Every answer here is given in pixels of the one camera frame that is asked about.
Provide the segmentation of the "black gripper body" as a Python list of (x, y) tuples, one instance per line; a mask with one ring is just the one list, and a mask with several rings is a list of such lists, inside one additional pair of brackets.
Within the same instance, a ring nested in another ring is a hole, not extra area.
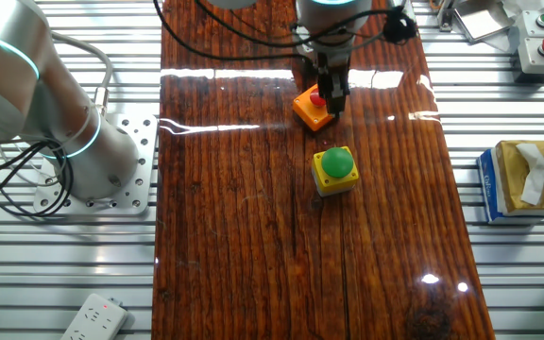
[(317, 85), (322, 95), (349, 95), (349, 66), (318, 68)]

